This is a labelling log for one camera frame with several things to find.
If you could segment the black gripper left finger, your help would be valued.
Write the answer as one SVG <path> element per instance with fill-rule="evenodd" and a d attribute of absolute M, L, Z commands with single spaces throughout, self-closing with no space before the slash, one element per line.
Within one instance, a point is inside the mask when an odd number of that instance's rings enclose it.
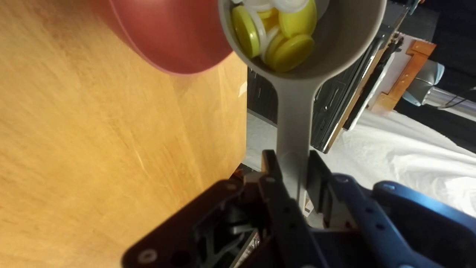
<path fill-rule="evenodd" d="M 277 256 L 284 268 L 327 268 L 326 259 L 289 195 L 274 150 L 262 152 L 263 177 L 259 189 L 265 201 Z"/>

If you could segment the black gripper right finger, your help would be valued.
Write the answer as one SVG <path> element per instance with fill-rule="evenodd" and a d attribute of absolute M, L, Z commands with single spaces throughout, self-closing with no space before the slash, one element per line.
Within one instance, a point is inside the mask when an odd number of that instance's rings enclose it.
<path fill-rule="evenodd" d="M 314 238 L 330 268 L 442 268 L 409 246 L 368 189 L 333 174 L 317 152 L 308 161 L 308 195 L 323 216 Z"/>

